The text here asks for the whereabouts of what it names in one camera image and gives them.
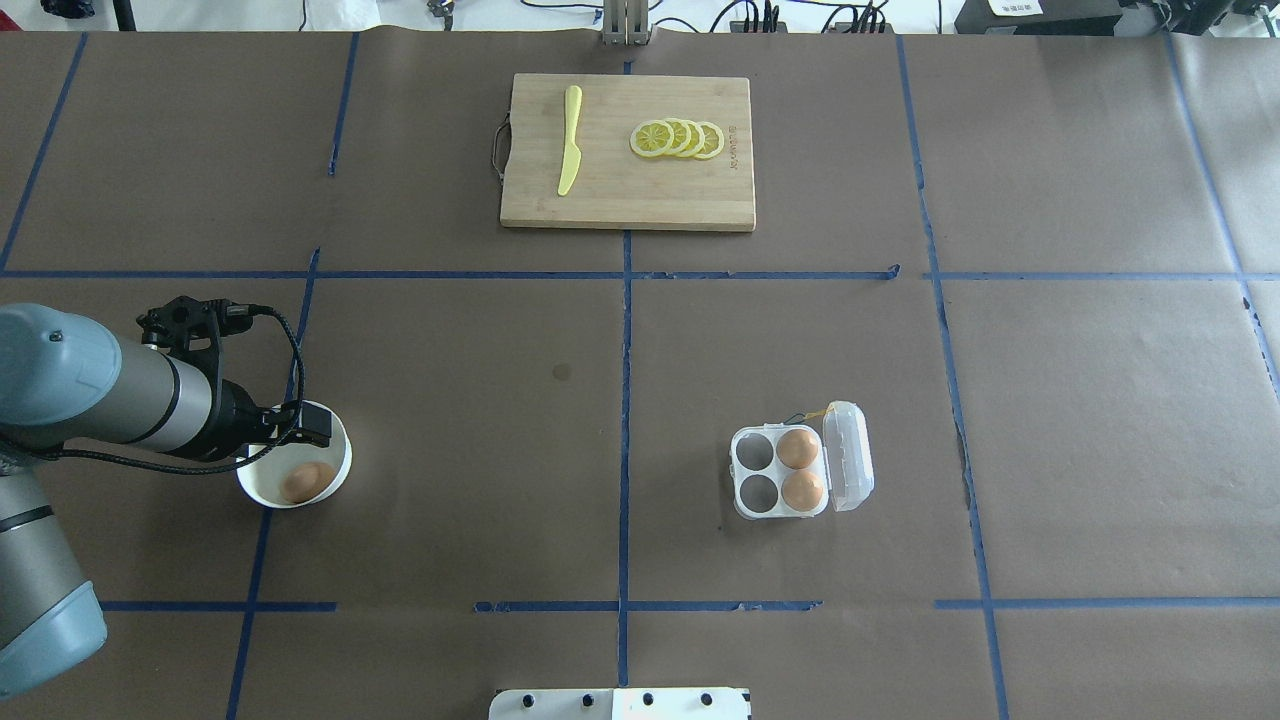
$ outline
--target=lemon slice stack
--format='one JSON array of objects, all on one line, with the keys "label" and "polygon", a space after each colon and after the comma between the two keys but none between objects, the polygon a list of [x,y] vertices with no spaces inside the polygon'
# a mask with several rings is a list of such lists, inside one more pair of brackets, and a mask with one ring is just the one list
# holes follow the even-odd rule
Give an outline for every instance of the lemon slice stack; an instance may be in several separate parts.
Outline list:
[{"label": "lemon slice stack", "polygon": [[648,120],[631,131],[631,151],[641,158],[710,160],[724,149],[724,132],[716,123],[681,118]]}]

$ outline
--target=robotic arm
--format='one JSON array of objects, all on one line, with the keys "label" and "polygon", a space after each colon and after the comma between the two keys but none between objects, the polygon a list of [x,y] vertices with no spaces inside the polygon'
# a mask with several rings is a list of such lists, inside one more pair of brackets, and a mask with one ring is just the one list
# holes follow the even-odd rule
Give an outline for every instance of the robotic arm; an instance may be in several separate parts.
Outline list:
[{"label": "robotic arm", "polygon": [[[275,318],[293,348],[296,398],[260,407],[223,378],[221,340]],[[61,457],[187,475],[236,470],[292,442],[328,447],[333,416],[302,400],[305,369],[271,307],[178,297],[138,318],[142,343],[42,305],[0,306],[0,700],[70,669],[106,641],[84,577],[33,468]],[[182,468],[88,450],[129,445],[220,466]],[[247,445],[262,446],[250,455]]]}]

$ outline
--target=black box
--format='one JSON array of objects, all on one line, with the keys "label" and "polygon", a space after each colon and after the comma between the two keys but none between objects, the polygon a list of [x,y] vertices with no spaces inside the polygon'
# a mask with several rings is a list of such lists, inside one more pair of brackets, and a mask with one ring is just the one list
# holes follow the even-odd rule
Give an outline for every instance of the black box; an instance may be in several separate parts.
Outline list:
[{"label": "black box", "polygon": [[[1010,5],[1021,5],[1007,0]],[[1039,15],[1006,18],[991,12],[987,0],[965,0],[956,15],[956,32],[969,35],[1115,35],[1119,0],[1041,0]]]}]

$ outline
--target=knife handle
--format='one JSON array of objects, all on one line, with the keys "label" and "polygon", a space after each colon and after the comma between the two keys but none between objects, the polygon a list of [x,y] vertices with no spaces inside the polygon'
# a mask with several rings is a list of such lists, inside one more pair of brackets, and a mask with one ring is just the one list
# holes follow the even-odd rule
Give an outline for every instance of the knife handle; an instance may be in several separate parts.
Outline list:
[{"label": "knife handle", "polygon": [[564,88],[564,145],[577,145],[577,115],[582,111],[582,88],[571,85]]}]

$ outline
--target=white floor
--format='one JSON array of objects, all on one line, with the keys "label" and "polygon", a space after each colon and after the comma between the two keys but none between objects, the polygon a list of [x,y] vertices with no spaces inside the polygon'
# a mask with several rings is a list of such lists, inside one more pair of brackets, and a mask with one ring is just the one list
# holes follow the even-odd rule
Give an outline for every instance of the white floor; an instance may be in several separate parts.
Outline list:
[{"label": "white floor", "polygon": [[[133,15],[141,31],[296,31],[302,23],[302,5],[306,1],[308,31],[351,31],[380,24],[415,29],[442,29],[440,20],[426,9],[426,0],[133,0]],[[577,3],[596,4],[599,0],[530,0],[543,4]],[[955,32],[952,20],[964,0],[943,0],[943,32]],[[719,10],[721,0],[663,0],[653,10],[650,19],[677,17],[705,31]],[[46,14],[38,0],[0,0],[6,12],[23,29],[115,29],[111,0],[95,0],[97,14],[83,20],[67,20]],[[817,32],[829,14],[829,8],[804,5],[782,0],[781,19],[791,32]],[[745,5],[730,10],[726,18],[737,19]],[[936,0],[891,0],[884,6],[888,22],[897,32],[937,32],[938,5]],[[1119,35],[1143,35],[1152,28],[1152,13],[1146,8],[1125,10]],[[596,13],[590,9],[536,9],[520,0],[457,0],[456,31],[488,29],[559,29],[600,27]],[[664,27],[680,29],[677,23]],[[721,22],[717,32],[727,32],[727,22]],[[1265,36],[1266,29],[1257,19],[1229,15],[1215,28],[1215,35]]]}]

